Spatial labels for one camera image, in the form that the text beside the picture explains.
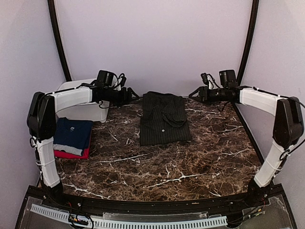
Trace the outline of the black clothes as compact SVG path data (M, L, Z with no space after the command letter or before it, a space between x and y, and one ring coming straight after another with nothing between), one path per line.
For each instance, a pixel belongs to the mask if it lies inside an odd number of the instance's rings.
M143 95L140 119L141 146L191 139L184 98L157 92L147 92Z

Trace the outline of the navy blue t-shirt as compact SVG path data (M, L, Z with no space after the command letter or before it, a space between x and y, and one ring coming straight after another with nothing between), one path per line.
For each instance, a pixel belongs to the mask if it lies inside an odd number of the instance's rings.
M89 120L59 118L53 141L54 151L82 157L90 145L92 126L93 121Z

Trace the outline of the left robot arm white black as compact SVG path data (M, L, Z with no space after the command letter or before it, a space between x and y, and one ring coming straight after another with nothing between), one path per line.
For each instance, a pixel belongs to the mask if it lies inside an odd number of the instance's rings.
M67 108L83 104L110 102L120 107L138 100L139 95L126 88L124 74L100 70L91 83L55 92L36 92L32 98L27 126L31 135L30 144L35 149L36 164L43 184L50 188L61 187L53 152L53 137L56 131L56 114Z

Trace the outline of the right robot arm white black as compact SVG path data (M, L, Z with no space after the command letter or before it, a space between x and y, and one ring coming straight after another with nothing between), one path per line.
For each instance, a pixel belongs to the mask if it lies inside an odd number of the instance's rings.
M296 97L267 92L254 86L241 86L234 70L219 72L220 84L209 73L202 73L203 85L188 95L200 103L226 102L256 109L270 116L271 146L254 177L258 188L268 186L284 168L290 155L305 142L304 104Z

